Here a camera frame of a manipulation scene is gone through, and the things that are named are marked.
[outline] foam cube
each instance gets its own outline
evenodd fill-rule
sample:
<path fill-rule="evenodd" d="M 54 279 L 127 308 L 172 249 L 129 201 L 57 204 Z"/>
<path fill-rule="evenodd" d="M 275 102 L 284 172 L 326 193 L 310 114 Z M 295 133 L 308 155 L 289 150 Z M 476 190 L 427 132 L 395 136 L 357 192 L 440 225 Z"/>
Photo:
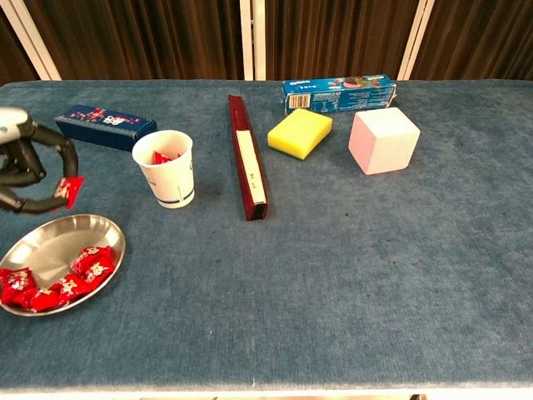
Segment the foam cube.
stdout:
<path fill-rule="evenodd" d="M 304 160 L 331 131 L 332 124 L 325 115 L 298 108 L 268 133 L 268 145 Z"/>
<path fill-rule="evenodd" d="M 409 165 L 420 129 L 398 108 L 356 112 L 348 148 L 366 175 Z"/>

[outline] blue felt surface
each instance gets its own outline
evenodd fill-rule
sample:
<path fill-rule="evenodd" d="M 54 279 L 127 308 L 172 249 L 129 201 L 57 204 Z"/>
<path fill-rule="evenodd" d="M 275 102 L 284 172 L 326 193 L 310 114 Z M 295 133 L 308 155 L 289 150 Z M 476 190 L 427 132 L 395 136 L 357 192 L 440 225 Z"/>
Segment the blue felt surface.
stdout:
<path fill-rule="evenodd" d="M 271 191 L 245 222 L 227 95 L 242 95 Z M 280 82 L 21 82 L 0 105 L 42 123 L 87 103 L 193 141 L 196 196 L 160 207 L 131 154 L 75 142 L 76 207 L 0 213 L 0 253 L 63 215 L 125 232 L 116 277 L 70 312 L 0 312 L 0 388 L 533 386 L 533 82 L 399 82 L 410 166 L 367 177 L 354 112 L 305 162 L 267 146 Z M 61 173 L 39 148 L 47 197 Z"/>

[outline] brown curtain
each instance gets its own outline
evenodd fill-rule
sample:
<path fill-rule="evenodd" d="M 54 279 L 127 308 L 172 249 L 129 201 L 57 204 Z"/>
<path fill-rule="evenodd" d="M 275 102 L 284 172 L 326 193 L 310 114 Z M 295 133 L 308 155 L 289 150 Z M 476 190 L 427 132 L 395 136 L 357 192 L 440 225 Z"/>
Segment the brown curtain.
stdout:
<path fill-rule="evenodd" d="M 533 79 L 533 1 L 433 6 L 411 79 Z"/>
<path fill-rule="evenodd" d="M 396 78 L 418 0 L 266 0 L 266 78 Z"/>
<path fill-rule="evenodd" d="M 238 0 L 25 0 L 63 79 L 241 79 Z"/>
<path fill-rule="evenodd" d="M 6 14 L 3 10 L 0 13 L 0 86 L 39 79 Z"/>

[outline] robotic hand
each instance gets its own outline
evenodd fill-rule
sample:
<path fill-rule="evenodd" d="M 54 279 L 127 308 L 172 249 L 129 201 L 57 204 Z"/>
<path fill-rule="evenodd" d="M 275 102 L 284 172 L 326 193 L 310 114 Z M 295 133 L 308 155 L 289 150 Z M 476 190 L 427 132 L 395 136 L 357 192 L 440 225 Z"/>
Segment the robotic hand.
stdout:
<path fill-rule="evenodd" d="M 70 140 L 39 125 L 21 108 L 0 107 L 0 154 L 5 156 L 0 168 L 0 208 L 15 213 L 39 214 L 67 205 L 64 197 L 52 195 L 43 200 L 32 200 L 19 198 L 9 189 L 29 186 L 46 177 L 32 140 L 57 149 L 63 160 L 65 178 L 77 176 L 77 154 Z"/>

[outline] white paper cup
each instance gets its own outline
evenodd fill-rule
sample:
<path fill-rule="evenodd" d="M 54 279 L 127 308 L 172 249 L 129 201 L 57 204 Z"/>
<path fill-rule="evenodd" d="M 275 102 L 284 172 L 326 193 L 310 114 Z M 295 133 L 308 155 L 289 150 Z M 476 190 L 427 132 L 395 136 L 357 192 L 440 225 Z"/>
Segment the white paper cup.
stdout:
<path fill-rule="evenodd" d="M 153 152 L 173 160 L 154 164 Z M 141 167 L 159 204 L 165 208 L 180 208 L 192 201 L 192 139 L 188 135 L 178 131 L 149 133 L 135 143 L 132 155 L 133 160 Z"/>

